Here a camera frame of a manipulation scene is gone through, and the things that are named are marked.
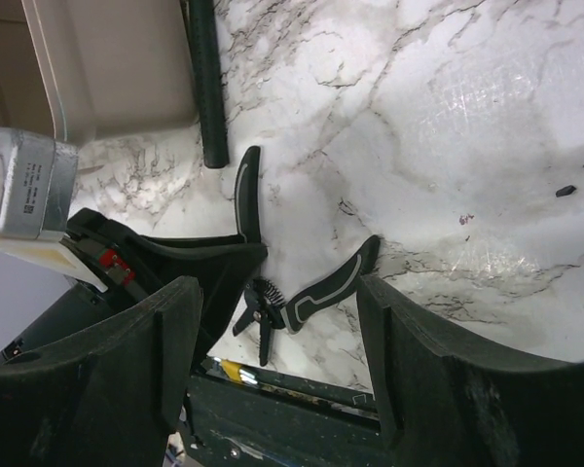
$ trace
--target red component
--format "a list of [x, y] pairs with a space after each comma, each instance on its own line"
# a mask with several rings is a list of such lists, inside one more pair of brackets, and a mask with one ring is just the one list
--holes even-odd
[[124, 279], [123, 285], [128, 285], [134, 280], [136, 274], [131, 268], [128, 266], [124, 260], [117, 254], [117, 252], [111, 248], [107, 249], [102, 253], [102, 255], [97, 260], [102, 266], [105, 268], [112, 268], [115, 265], [120, 266], [123, 270], [128, 272], [128, 276]]

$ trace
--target yellow object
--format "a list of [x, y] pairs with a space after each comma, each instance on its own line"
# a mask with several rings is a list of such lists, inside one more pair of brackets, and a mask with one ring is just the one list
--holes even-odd
[[240, 377], [242, 365], [240, 363], [221, 360], [221, 368], [233, 382], [242, 382], [242, 378]]

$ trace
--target dark spot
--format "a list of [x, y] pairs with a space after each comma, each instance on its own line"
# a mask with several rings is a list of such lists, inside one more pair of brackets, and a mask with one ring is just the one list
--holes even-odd
[[473, 219], [474, 217], [475, 217], [475, 216], [472, 216], [471, 214], [465, 214], [464, 216], [460, 216], [460, 217], [458, 218], [458, 222], [459, 222], [459, 223], [460, 223], [462, 226], [464, 226], [465, 224], [468, 224], [468, 223], [469, 223], [469, 221], [470, 221], [471, 219]]
[[567, 185], [564, 188], [560, 188], [556, 192], [556, 198], [568, 197], [569, 195], [572, 195], [573, 193], [575, 193], [576, 190], [577, 190], [577, 188], [575, 188], [575, 186]]

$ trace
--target white marble surface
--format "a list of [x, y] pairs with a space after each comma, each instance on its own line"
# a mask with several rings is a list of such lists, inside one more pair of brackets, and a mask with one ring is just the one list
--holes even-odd
[[[222, 0], [217, 14], [232, 166], [202, 167], [196, 126], [97, 143], [74, 211], [233, 233], [236, 168], [257, 144], [263, 273], [288, 298], [380, 234], [380, 276], [420, 304], [584, 359], [584, 0]], [[230, 330], [213, 352], [257, 364], [256, 341]], [[369, 388], [354, 300], [277, 333], [272, 361]]]

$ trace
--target white plastic piece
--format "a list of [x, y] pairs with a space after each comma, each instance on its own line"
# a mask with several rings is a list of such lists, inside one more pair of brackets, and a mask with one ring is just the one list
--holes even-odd
[[[2, 158], [0, 158], [0, 203], [3, 193], [4, 168]], [[57, 241], [18, 240], [0, 236], [0, 251], [88, 282], [100, 292], [108, 290], [108, 287], [76, 255]]]

